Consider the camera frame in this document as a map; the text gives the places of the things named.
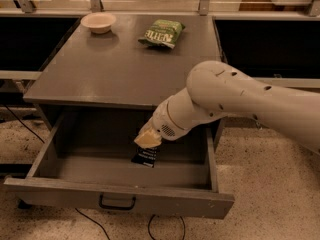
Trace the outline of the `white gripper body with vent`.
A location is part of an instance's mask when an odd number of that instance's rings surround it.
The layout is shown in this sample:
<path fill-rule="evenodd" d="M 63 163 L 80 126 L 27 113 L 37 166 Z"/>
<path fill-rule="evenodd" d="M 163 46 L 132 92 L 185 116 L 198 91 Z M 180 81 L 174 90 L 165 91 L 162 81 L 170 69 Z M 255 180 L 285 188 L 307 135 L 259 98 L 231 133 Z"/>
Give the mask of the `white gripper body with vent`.
<path fill-rule="evenodd" d="M 178 127 L 170 118 L 168 110 L 169 100 L 162 102 L 150 119 L 154 131 L 163 139 L 174 141 L 185 135 L 185 130 Z"/>

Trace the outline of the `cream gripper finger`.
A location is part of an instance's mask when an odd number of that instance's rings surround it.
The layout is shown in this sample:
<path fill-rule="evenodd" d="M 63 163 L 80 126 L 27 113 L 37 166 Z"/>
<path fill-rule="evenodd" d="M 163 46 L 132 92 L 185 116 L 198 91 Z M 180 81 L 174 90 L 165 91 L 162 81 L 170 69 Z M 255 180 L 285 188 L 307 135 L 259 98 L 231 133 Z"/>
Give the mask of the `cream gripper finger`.
<path fill-rule="evenodd" d="M 151 123 L 146 123 L 139 131 L 134 142 L 141 148 L 153 148 L 161 144 L 161 135 L 153 128 Z"/>

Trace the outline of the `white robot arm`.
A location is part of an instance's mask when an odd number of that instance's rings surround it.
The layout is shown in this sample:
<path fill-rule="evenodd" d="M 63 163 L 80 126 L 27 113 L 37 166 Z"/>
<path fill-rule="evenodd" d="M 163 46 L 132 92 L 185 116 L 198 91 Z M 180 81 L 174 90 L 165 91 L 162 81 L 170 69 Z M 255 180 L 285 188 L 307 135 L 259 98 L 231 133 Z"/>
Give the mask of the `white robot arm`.
<path fill-rule="evenodd" d="M 305 148 L 320 151 L 320 94 L 268 85 L 219 61 L 205 61 L 188 74 L 186 87 L 164 100 L 141 128 L 142 148 L 174 141 L 194 127 L 229 115 L 256 120 Z"/>

